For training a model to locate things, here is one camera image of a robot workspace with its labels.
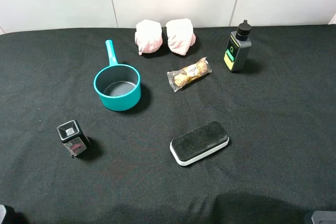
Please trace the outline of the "dark device bottom left corner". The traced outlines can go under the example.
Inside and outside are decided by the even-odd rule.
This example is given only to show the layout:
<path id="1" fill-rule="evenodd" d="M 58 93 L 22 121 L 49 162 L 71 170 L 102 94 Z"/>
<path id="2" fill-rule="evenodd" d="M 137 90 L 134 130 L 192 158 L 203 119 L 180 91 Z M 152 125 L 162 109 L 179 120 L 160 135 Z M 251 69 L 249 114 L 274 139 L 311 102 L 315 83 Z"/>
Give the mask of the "dark device bottom left corner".
<path id="1" fill-rule="evenodd" d="M 17 213 L 13 207 L 0 205 L 0 223 L 1 224 L 22 224 L 26 223 L 25 217 Z"/>

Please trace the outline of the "black tablecloth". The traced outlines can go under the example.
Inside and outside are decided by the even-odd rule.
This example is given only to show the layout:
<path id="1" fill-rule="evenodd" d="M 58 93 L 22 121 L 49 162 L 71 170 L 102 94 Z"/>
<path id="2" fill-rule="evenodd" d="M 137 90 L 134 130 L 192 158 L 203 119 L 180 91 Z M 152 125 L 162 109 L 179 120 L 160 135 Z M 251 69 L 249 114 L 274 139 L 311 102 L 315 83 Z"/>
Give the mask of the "black tablecloth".
<path id="1" fill-rule="evenodd" d="M 198 28 L 185 58 L 141 57 L 132 29 L 1 36 L 1 203 L 26 223 L 303 223 L 335 210 L 335 26 L 254 27 L 242 72 L 223 57 L 229 27 Z M 141 76 L 141 98 L 107 109 L 109 65 Z M 212 73 L 174 92 L 167 72 L 206 57 Z M 57 127 L 91 146 L 73 157 Z M 170 142 L 219 122 L 228 145 L 180 166 Z"/>

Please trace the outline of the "black white board eraser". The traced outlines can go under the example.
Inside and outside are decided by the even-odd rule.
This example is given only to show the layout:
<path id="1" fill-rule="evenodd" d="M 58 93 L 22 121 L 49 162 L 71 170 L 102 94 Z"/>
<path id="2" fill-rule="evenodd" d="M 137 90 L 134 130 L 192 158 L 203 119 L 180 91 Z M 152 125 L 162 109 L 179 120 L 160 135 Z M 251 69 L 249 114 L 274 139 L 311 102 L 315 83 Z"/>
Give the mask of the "black white board eraser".
<path id="1" fill-rule="evenodd" d="M 180 166 L 188 166 L 225 148 L 229 135 L 223 126 L 213 121 L 170 142 L 170 151 Z"/>

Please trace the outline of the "grey bottle black cap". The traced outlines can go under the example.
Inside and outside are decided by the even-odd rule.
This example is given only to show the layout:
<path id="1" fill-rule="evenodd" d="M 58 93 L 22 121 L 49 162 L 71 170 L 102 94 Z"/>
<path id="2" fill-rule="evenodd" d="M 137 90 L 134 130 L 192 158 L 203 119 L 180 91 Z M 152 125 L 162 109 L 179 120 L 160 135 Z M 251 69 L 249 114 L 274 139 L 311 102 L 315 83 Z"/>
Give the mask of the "grey bottle black cap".
<path id="1" fill-rule="evenodd" d="M 236 31 L 230 33 L 224 62 L 231 72 L 238 72 L 243 69 L 251 49 L 250 31 L 251 25 L 247 20 L 244 20 L 238 25 Z"/>

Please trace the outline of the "small black tin box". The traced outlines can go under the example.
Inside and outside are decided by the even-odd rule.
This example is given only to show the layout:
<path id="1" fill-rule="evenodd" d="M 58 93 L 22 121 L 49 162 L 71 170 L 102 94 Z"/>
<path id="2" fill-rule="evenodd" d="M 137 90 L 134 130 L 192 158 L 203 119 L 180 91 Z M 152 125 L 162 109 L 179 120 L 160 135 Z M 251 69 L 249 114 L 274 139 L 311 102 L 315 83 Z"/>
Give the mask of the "small black tin box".
<path id="1" fill-rule="evenodd" d="M 89 138 L 77 120 L 71 120 L 58 126 L 57 133 L 62 145 L 73 157 L 77 157 L 91 146 Z"/>

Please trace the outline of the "grey device bottom right corner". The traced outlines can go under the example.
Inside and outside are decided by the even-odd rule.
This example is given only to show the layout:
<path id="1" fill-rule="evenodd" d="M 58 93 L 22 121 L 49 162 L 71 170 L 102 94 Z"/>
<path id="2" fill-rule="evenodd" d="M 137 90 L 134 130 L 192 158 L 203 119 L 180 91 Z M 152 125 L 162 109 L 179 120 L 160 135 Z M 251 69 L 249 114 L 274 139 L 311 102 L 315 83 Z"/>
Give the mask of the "grey device bottom right corner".
<path id="1" fill-rule="evenodd" d="M 336 224 L 335 211 L 314 211 L 306 214 L 305 224 Z"/>

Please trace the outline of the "wrapped chocolate balls pack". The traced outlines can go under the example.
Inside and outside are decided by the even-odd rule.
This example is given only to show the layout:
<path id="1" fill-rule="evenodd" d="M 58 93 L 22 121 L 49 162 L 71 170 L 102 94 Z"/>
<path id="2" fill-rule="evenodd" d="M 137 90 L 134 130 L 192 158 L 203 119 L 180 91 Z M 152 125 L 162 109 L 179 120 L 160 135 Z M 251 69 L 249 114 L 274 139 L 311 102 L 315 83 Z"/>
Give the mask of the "wrapped chocolate balls pack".
<path id="1" fill-rule="evenodd" d="M 198 62 L 180 70 L 167 72 L 167 78 L 173 91 L 177 92 L 192 81 L 209 73 L 212 73 L 212 69 L 206 57 L 204 57 Z"/>

